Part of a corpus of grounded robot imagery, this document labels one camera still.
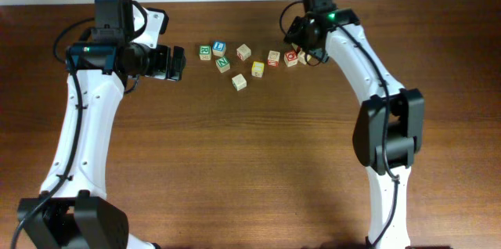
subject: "robotic arm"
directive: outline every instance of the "robotic arm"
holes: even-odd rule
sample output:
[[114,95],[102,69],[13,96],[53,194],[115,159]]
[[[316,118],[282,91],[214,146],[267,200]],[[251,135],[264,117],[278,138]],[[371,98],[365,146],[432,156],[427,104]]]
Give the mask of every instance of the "robotic arm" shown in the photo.
[[[405,90],[388,73],[351,9],[338,9],[332,0],[302,3],[306,14],[296,17],[284,41],[299,45],[322,63],[333,57],[361,105],[353,146],[369,176],[371,223],[366,246],[408,247],[406,188],[421,146],[423,97],[417,89]],[[398,121],[388,123],[385,113],[399,116]]]
[[95,3],[96,26],[67,49],[67,110],[56,156],[40,197],[20,202],[11,247],[24,227],[38,248],[160,248],[131,235],[125,213],[106,202],[106,156],[128,79],[180,81],[184,49],[175,46],[171,56],[157,44],[165,11],[132,0]]

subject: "wooden table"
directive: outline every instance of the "wooden table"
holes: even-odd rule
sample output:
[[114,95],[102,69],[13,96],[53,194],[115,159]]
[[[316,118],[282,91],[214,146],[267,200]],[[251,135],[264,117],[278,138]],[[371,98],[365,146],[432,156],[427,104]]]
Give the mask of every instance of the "wooden table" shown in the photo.
[[[351,145],[359,105],[335,62],[266,67],[285,52],[288,2],[146,4],[171,17],[160,43],[188,60],[179,83],[143,78],[115,117],[108,201],[132,233],[166,248],[301,248],[362,243],[369,183]],[[352,7],[389,71],[426,100],[424,144],[408,190],[413,244],[499,248],[501,242],[501,0],[338,0]],[[295,6],[285,17],[288,25]],[[21,197],[36,197],[66,106],[55,37],[92,5],[0,8],[0,247]],[[81,32],[71,32],[64,46]],[[227,42],[231,70],[200,61]],[[252,49],[250,61],[236,47]],[[242,73],[237,92],[231,77]],[[22,235],[19,248],[31,247]]]

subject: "toy block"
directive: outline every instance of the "toy block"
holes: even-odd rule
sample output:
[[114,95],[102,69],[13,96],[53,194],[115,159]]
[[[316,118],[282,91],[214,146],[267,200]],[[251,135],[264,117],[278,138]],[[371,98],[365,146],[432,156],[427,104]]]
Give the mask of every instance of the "toy block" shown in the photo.
[[209,45],[200,46],[200,60],[210,60],[211,59],[211,47]]
[[289,52],[285,52],[283,55],[283,61],[285,61],[285,64],[288,67],[294,66],[297,64],[297,54],[294,50],[291,50]]
[[212,54],[215,56],[223,57],[226,52],[226,43],[222,41],[215,41],[212,45]]
[[278,67],[280,60],[280,52],[270,50],[268,54],[268,65]]
[[296,45],[295,43],[291,43],[292,48],[294,49],[295,52],[300,52],[302,48],[299,45]]
[[221,57],[216,60],[216,66],[219,69],[219,72],[224,73],[229,70],[229,60],[226,57]]
[[245,59],[247,59],[247,58],[249,58],[249,56],[251,56],[251,49],[249,49],[248,46],[243,44],[238,49],[236,49],[236,55],[242,61],[245,61]]
[[[297,54],[297,61],[303,63],[304,65],[306,65],[305,54],[306,53],[302,50],[299,52],[299,54]],[[311,58],[312,56],[308,54],[308,62]]]
[[255,77],[262,77],[265,71],[265,64],[261,62],[254,62],[252,64],[252,75]]
[[238,74],[235,77],[233,77],[232,83],[237,91],[239,91],[242,88],[245,88],[247,86],[247,81],[245,81],[245,78],[243,78],[242,74]]

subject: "brown table surface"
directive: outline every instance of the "brown table surface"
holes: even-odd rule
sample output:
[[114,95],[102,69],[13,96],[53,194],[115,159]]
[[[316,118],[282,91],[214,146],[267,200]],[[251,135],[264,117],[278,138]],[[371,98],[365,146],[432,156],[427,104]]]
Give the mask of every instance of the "brown table surface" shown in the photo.
[[[108,201],[136,236],[167,248],[301,248],[363,242],[369,183],[351,145],[359,111],[332,60],[265,68],[285,52],[288,2],[149,3],[171,18],[160,43],[188,60],[179,83],[143,78],[111,134]],[[352,7],[384,65],[426,101],[423,148],[409,180],[414,245],[501,243],[501,0],[338,0]],[[52,42],[93,5],[0,7],[0,247],[21,197],[36,197],[66,109]],[[295,6],[285,24],[301,14]],[[75,41],[81,29],[62,40]],[[200,61],[222,40],[231,69]],[[252,57],[241,62],[236,47]],[[237,92],[231,77],[242,73]],[[31,247],[25,234],[20,248]]]

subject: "cube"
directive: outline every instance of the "cube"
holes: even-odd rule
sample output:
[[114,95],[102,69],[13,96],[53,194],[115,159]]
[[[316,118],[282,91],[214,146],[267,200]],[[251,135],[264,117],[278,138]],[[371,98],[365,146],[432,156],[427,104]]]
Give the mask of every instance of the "cube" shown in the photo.
[[211,47],[209,45],[201,45],[199,55],[200,55],[200,60],[210,60]]
[[236,55],[242,61],[245,61],[245,59],[247,59],[247,58],[249,58],[249,56],[251,56],[251,49],[249,49],[248,46],[243,44],[238,49],[236,49]]
[[297,64],[297,54],[294,50],[291,50],[289,52],[285,52],[283,55],[283,61],[285,61],[285,64],[288,67],[294,66]]
[[247,81],[245,81],[245,78],[243,78],[242,74],[238,74],[235,77],[233,77],[232,83],[237,91],[239,91],[242,88],[245,88],[247,86]]
[[299,45],[296,45],[295,43],[291,43],[292,48],[294,49],[295,52],[300,52],[302,48]]
[[261,62],[254,62],[252,64],[252,75],[261,78],[265,71],[265,64]]
[[[305,52],[304,51],[300,51],[299,54],[297,54],[297,61],[303,63],[304,65],[306,65],[306,60],[305,60]],[[308,54],[308,61],[312,58],[311,55]]]
[[215,56],[223,57],[226,52],[226,43],[222,41],[215,41],[212,45],[212,54]]
[[270,50],[268,54],[268,65],[278,67],[279,60],[280,60],[280,52]]
[[216,60],[216,67],[219,69],[219,72],[224,73],[229,70],[229,60],[226,57],[221,57]]

